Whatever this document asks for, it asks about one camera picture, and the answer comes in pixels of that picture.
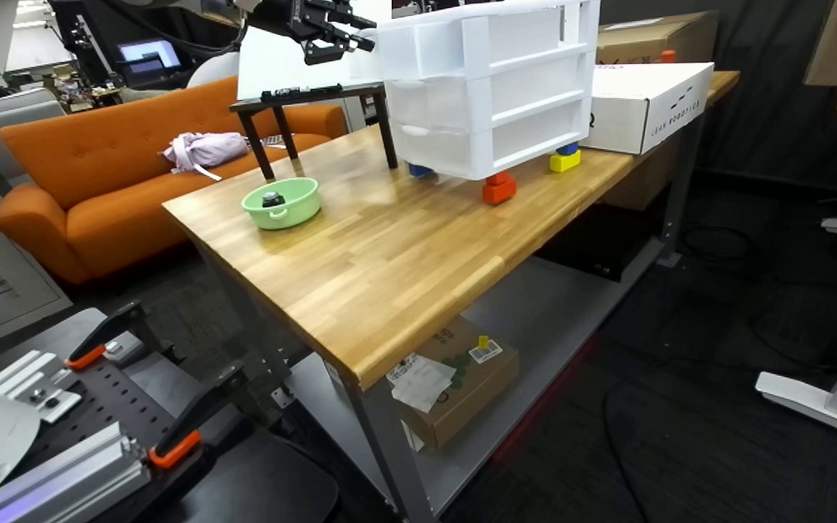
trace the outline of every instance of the orange couch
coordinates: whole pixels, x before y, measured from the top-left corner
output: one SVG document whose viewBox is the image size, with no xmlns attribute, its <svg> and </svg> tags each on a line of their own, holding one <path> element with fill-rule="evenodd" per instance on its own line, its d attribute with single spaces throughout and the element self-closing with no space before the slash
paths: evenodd
<svg viewBox="0 0 837 523">
<path fill-rule="evenodd" d="M 0 229 L 54 277 L 84 285 L 186 242 L 163 201 L 209 186 L 202 175 L 171 175 L 161 154 L 186 130 L 243 130 L 230 111 L 235 77 L 171 89 L 155 99 L 0 128 L 0 140 L 32 178 L 0 201 Z M 298 147 L 347 133 L 338 104 L 285 108 Z M 275 137 L 270 111 L 257 117 Z M 257 169 L 253 154 L 212 169 L 232 178 Z"/>
</svg>

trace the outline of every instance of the floor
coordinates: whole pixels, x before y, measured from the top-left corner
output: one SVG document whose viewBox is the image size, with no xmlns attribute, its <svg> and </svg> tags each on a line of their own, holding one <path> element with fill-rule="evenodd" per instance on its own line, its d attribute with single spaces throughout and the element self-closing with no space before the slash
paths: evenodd
<svg viewBox="0 0 837 523">
<path fill-rule="evenodd" d="M 837 378 L 837 239 L 822 214 L 837 201 L 697 179 L 683 261 L 649 271 L 442 519 L 837 523 L 837 433 L 753 388 L 760 369 Z M 189 247 L 73 298 L 142 298 L 199 378 L 250 343 Z M 275 429 L 340 478 L 336 519 L 397 519 L 299 406 Z"/>
</svg>

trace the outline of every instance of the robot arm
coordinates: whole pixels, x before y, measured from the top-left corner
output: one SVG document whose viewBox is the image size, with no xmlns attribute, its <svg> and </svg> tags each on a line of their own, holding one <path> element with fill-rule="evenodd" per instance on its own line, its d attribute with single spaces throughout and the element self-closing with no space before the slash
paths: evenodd
<svg viewBox="0 0 837 523">
<path fill-rule="evenodd" d="M 293 38 L 302 46 L 307 63 L 340 60 L 343 53 L 372 48 L 365 35 L 343 25 L 372 30 L 376 24 L 359 18 L 350 0 L 261 0 L 250 15 L 250 25 Z"/>
</svg>

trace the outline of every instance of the green bowl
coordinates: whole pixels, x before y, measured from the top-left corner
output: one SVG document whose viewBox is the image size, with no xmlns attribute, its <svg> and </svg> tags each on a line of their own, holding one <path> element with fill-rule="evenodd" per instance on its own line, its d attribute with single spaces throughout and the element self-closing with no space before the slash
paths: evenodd
<svg viewBox="0 0 837 523">
<path fill-rule="evenodd" d="M 312 220 L 323 210 L 320 182 L 312 178 L 276 179 L 247 191 L 243 210 L 261 229 L 289 229 Z"/>
</svg>

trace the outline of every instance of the white plastic drawer unit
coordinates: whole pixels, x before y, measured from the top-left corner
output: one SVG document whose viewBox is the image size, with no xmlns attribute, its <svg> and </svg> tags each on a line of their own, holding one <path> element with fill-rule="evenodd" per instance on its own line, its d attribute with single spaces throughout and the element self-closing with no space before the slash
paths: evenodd
<svg viewBox="0 0 837 523">
<path fill-rule="evenodd" d="M 378 25 L 397 150 L 482 179 L 590 130 L 599 0 L 513 0 Z"/>
</svg>

